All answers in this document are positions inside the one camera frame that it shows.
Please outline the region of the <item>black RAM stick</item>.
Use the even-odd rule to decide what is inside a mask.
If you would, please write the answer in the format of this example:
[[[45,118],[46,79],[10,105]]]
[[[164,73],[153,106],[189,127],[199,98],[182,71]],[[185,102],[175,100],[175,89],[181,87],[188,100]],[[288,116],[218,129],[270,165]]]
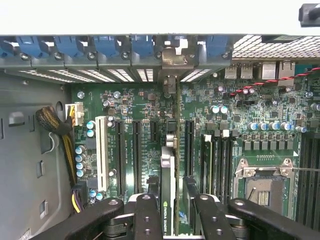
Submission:
[[[213,190],[213,142],[210,134],[204,134],[202,137],[202,165],[203,165],[203,192],[211,194]]]

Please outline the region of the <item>CPU socket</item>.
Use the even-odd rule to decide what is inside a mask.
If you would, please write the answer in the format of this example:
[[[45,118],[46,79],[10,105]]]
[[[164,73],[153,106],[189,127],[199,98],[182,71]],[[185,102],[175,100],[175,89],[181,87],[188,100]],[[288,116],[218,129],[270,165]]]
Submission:
[[[252,162],[247,157],[250,165],[280,165],[284,159],[289,158],[294,166],[294,158],[285,156],[276,161],[258,161]],[[296,216],[296,200],[297,200],[297,174],[293,172],[289,177],[284,176],[267,176],[256,175],[248,178],[234,178],[234,197],[247,199],[260,206],[266,207],[276,213],[294,219]]]

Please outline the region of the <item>black RAM slot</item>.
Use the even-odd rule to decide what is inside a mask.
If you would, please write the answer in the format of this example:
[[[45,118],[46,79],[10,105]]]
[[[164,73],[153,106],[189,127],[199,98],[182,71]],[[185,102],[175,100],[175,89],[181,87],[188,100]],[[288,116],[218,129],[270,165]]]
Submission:
[[[310,140],[310,165],[309,167],[311,169],[314,168],[314,143],[315,140],[311,139]],[[313,222],[313,195],[314,195],[314,173],[310,170],[309,171],[309,190],[308,190],[308,223],[310,226],[312,226]]]
[[[300,167],[308,167],[309,158],[309,140],[305,134],[301,135],[301,152],[300,152]],[[305,220],[305,205],[306,205],[306,183],[307,183],[307,173],[305,170],[299,171],[299,211],[298,220],[300,223],[306,224]]]
[[[234,198],[235,194],[235,172],[237,169],[237,150],[238,150],[238,142],[237,142],[238,131],[231,131],[231,165],[230,165],[230,199]]]
[[[220,132],[216,130],[214,132],[214,190],[213,193],[215,196],[219,197],[220,195],[220,171],[221,171],[221,140]]]
[[[228,186],[226,180],[226,174],[228,171],[227,163],[228,163],[228,140],[230,136],[230,131],[225,129],[222,131],[222,188],[221,188],[221,200],[224,203],[226,200],[226,187]]]
[[[320,138],[317,139],[317,147],[316,147],[316,169],[319,170],[315,173],[316,176],[316,195],[315,195],[315,217],[314,224],[317,228],[319,228],[320,224]]]

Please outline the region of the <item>long black expansion slot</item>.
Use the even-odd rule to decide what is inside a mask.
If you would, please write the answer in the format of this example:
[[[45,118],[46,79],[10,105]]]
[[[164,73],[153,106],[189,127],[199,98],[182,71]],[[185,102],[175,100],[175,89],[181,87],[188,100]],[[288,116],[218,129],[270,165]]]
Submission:
[[[193,174],[194,128],[195,128],[195,123],[193,120],[185,121],[185,151],[184,151],[185,176],[191,176]]]
[[[126,192],[126,158],[125,158],[125,131],[122,120],[115,121],[115,145],[116,145],[116,167],[117,167],[117,194],[124,196]]]
[[[140,120],[132,121],[132,149],[133,149],[133,174],[134,193],[143,191],[142,187],[142,124]]]

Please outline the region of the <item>metal socket cover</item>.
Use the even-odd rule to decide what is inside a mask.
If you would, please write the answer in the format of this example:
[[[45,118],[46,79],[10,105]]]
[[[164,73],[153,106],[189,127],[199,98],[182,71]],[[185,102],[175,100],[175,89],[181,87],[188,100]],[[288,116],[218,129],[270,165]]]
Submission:
[[[283,163],[278,165],[252,165],[249,164],[246,158],[241,158],[234,175],[238,179],[253,178],[256,175],[282,176],[289,178],[294,171],[293,169],[294,166],[290,158],[285,158]]]

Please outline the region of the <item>white expansion slot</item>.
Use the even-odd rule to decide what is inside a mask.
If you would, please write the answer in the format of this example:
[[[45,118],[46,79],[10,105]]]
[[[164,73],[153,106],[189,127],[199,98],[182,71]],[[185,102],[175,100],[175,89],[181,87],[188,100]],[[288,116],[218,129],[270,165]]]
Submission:
[[[106,192],[109,187],[107,123],[106,116],[97,116],[95,118],[97,189],[99,192]]]

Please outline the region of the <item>short black expansion slot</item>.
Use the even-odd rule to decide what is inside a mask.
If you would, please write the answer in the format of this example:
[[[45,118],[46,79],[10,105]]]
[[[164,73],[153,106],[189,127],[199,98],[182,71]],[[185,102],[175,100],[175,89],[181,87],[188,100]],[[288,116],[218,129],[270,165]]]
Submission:
[[[154,119],[150,121],[150,141],[152,143],[159,141],[159,125],[158,121]]]

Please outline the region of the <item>thin metal locking lever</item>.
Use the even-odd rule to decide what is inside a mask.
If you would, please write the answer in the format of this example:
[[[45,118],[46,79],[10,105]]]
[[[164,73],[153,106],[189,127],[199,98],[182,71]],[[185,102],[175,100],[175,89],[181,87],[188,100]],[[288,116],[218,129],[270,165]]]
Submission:
[[[292,167],[292,170],[307,171],[307,172],[319,172],[320,173],[320,169],[317,169],[317,168]]]

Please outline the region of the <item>green motherboard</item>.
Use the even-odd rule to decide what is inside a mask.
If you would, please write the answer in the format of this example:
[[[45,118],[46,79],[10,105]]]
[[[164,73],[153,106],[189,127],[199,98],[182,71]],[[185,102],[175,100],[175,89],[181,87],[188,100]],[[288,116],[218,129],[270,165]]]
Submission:
[[[183,201],[183,178],[193,177],[203,193],[203,135],[212,141],[212,193],[214,195],[214,133],[220,132],[220,194],[221,203],[230,200],[231,187],[231,131],[237,130],[237,164],[240,157],[257,163],[293,158],[293,167],[300,168],[302,134],[310,147],[314,139],[313,169],[316,169],[317,139],[320,138],[320,65],[298,64],[287,80],[267,80],[259,84],[250,76],[230,79],[226,74],[214,73],[199,82],[179,84],[179,207],[176,215],[182,225],[189,224]],[[84,123],[74,130],[76,175],[86,181],[88,204],[91,206],[108,197],[128,202],[134,192],[133,121],[141,121],[142,193],[148,191],[150,176],[161,179],[161,149],[165,140],[165,115],[170,110],[169,97],[157,84],[86,84],[72,88],[72,99],[83,103]],[[108,189],[98,191],[96,120],[107,118]],[[158,142],[151,142],[150,121],[158,121]],[[193,174],[185,176],[185,123],[194,121]],[[124,123],[125,195],[118,195],[115,121]],[[227,187],[222,202],[223,143],[222,131],[229,130]],[[299,222],[299,173],[296,173],[296,209],[293,220]],[[315,226],[316,172],[313,180],[312,226],[308,223],[309,171],[306,171],[305,225]]]

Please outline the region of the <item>white power connector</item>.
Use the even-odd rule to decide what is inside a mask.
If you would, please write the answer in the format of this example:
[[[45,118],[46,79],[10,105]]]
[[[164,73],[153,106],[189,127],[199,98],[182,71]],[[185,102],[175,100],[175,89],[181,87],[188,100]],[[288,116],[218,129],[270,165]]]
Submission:
[[[65,117],[72,127],[82,126],[84,124],[84,106],[82,102],[65,104]]]

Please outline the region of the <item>blue slot clip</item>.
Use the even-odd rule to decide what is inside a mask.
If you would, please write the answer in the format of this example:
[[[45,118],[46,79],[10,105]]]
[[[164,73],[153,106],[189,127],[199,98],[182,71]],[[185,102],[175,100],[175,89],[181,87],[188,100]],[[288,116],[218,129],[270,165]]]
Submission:
[[[225,35],[210,35],[206,38],[206,54],[208,57],[220,56],[226,52],[228,37]]]
[[[132,35],[131,36],[132,51],[140,57],[149,57],[153,55],[154,44],[152,35]]]
[[[13,55],[13,46],[4,38],[0,38],[0,57],[5,58]]]
[[[78,57],[82,54],[75,36],[55,36],[54,40],[58,51],[64,55]]]
[[[117,41],[114,36],[94,36],[93,39],[97,52],[109,58],[119,55],[119,51],[116,46]]]
[[[21,52],[34,58],[41,58],[43,52],[40,48],[39,41],[35,36],[17,36],[17,43]]]

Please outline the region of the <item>black PC case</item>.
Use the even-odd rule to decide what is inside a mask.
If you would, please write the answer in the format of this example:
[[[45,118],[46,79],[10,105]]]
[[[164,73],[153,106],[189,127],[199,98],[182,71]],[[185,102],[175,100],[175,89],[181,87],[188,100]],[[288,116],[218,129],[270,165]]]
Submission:
[[[132,51],[133,35],[152,35],[153,55]],[[208,57],[208,36],[227,36],[226,52]],[[250,76],[288,80],[294,67],[320,66],[320,36],[265,34],[120,34],[22,35],[37,37],[42,57],[21,52],[17,37],[2,36],[12,56],[0,57],[0,240],[30,240],[65,221],[75,212],[71,189],[76,173],[75,128],[67,122],[65,104],[75,104],[72,88],[84,85],[154,84],[159,78],[162,51],[195,50],[193,70],[181,78],[197,83],[215,73],[231,80]],[[81,55],[59,52],[55,36],[76,37]],[[97,52],[95,36],[114,36],[119,55]],[[203,240],[178,217],[176,235],[163,240]]]

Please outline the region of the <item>black latch peg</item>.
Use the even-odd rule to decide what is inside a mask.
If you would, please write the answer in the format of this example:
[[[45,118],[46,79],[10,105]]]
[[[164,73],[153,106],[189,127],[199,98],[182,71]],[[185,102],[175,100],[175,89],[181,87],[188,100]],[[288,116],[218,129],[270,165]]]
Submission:
[[[299,9],[298,21],[302,28],[320,27],[320,3],[304,3]]]

